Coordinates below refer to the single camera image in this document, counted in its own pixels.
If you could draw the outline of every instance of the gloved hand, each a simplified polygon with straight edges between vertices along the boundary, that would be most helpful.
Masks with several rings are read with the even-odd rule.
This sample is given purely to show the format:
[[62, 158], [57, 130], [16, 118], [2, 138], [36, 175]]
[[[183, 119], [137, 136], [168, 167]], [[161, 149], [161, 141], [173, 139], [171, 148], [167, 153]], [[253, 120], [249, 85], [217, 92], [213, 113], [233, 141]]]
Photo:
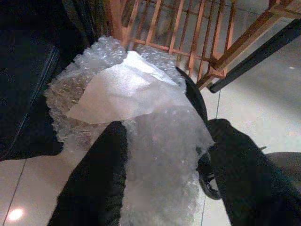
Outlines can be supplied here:
[[71, 173], [48, 225], [119, 225], [126, 161], [127, 131], [115, 121]]
[[298, 225], [300, 196], [252, 139], [225, 119], [210, 120], [211, 166], [233, 226]]

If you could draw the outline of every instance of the white floor tile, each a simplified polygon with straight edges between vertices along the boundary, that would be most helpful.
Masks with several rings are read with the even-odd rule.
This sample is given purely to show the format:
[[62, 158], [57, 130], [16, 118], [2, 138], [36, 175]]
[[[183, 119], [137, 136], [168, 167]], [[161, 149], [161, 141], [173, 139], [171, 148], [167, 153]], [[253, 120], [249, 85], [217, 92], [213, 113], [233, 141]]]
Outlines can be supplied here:
[[47, 225], [57, 196], [84, 155], [62, 152], [28, 159], [8, 214], [21, 210], [22, 216], [18, 220], [8, 218], [5, 225]]
[[207, 88], [202, 89], [201, 94], [206, 104], [208, 119], [215, 119], [219, 94], [213, 94]]
[[0, 223], [3, 224], [24, 160], [0, 162]]
[[231, 226], [222, 200], [206, 197], [202, 226]]
[[255, 81], [251, 74], [244, 75], [223, 88], [218, 118], [229, 120], [259, 147], [267, 146], [264, 153], [300, 152], [299, 103], [283, 101], [285, 97]]

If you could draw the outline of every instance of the wooden rack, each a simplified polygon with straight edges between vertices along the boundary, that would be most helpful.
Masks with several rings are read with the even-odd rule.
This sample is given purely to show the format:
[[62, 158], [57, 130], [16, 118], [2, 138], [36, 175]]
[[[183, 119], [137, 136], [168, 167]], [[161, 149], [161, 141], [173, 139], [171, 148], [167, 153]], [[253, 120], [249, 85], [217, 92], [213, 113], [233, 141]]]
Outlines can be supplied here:
[[[139, 7], [141, 7], [143, 1], [144, 8], [142, 9], [142, 14], [139, 17], [139, 25], [135, 34], [132, 34], [132, 29], [139, 12]], [[188, 3], [187, 9], [184, 9], [185, 1]], [[200, 0], [197, 12], [194, 12], [191, 9], [192, 3], [193, 0], [175, 0], [175, 6], [171, 6], [164, 4], [164, 0], [106, 0], [105, 5], [109, 18], [109, 26], [112, 30], [111, 33], [114, 37], [120, 39], [122, 45], [126, 48], [129, 46], [130, 42], [134, 43], [134, 48], [137, 44], [149, 45], [167, 51], [169, 54], [177, 54], [178, 62], [181, 60], [181, 56], [186, 56], [189, 58], [187, 69], [189, 70], [190, 77], [193, 75], [193, 73], [195, 73], [195, 61], [200, 60], [198, 73], [193, 75], [197, 78], [196, 84], [200, 89], [206, 87], [214, 78], [225, 78], [227, 75], [227, 67], [282, 17], [301, 18], [301, 0], [270, 0], [268, 9], [266, 9], [257, 18], [257, 20], [234, 43], [232, 43], [236, 1], [232, 0], [232, 4], [230, 6], [230, 15], [228, 18], [224, 18], [225, 15], [223, 10], [225, 6], [225, 0], [220, 0], [219, 3], [217, 3], [215, 0]], [[214, 7], [216, 7], [217, 4], [218, 13], [214, 21]], [[154, 7], [154, 12], [150, 23], [150, 28], [148, 30], [146, 40], [141, 40], [142, 27], [145, 23], [146, 14], [151, 5]], [[205, 6], [210, 6], [210, 13], [208, 16], [204, 15]], [[169, 27], [170, 31], [172, 32], [165, 45], [159, 45], [153, 41], [162, 7], [174, 10], [173, 21]], [[122, 13], [129, 9], [131, 10], [130, 18], [128, 23], [124, 25], [124, 23], [121, 21]], [[185, 22], [183, 27], [179, 27], [183, 12], [186, 15]], [[190, 16], [196, 17], [196, 25], [191, 42], [190, 52], [184, 52], [183, 43]], [[200, 43], [200, 28], [204, 18], [208, 20], [208, 23], [205, 39], [202, 43]], [[220, 39], [223, 19], [228, 20], [228, 30], [224, 52], [220, 53], [217, 52], [217, 46]], [[212, 45], [210, 46], [210, 57], [206, 57], [209, 35], [211, 29], [213, 29], [213, 24], [215, 27]], [[179, 29], [182, 29], [181, 41], [179, 47], [175, 48], [175, 41], [179, 33]], [[198, 55], [197, 49], [200, 44], [203, 45], [203, 49], [202, 54]]]

